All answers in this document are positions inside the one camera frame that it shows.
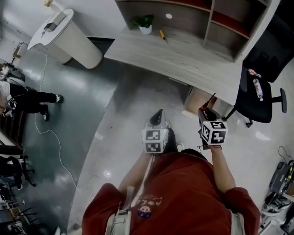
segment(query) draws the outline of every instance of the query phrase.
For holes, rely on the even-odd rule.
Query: yellow screwdriver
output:
[[[160,32],[160,35],[162,37],[162,39],[165,41],[165,43],[167,44],[167,41],[165,39],[165,36],[164,36],[164,33],[162,32],[162,30],[159,31]]]

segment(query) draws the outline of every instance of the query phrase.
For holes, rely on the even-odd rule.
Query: chair backrest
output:
[[[293,57],[294,31],[275,14],[243,66],[254,69],[262,79],[272,83]]]

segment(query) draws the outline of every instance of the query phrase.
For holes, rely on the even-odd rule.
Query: black pants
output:
[[[176,147],[176,141],[175,141],[175,133],[172,130],[172,128],[168,128],[168,129],[169,129],[169,134],[168,134],[169,136],[168,136],[167,143],[163,153],[178,152],[178,148]],[[193,149],[184,149],[181,153],[195,155],[197,157],[207,160],[200,152]]]
[[[17,102],[17,110],[22,110],[28,113],[40,112],[45,114],[46,105],[40,103],[55,103],[56,95],[53,93],[30,91],[22,86],[10,84],[10,94]]]

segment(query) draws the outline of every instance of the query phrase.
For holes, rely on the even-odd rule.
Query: red t-shirt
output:
[[[83,235],[104,235],[108,218],[124,202],[125,196],[112,184],[103,185],[86,209]],[[257,234],[260,213],[246,189],[223,194],[216,188],[208,161],[169,153],[152,164],[142,196],[131,208],[130,233],[230,235],[229,209],[243,215],[246,235]]]

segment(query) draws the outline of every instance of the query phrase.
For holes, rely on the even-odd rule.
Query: flower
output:
[[[47,0],[45,1],[44,5],[47,7],[50,7],[50,4],[53,2],[53,0]]]

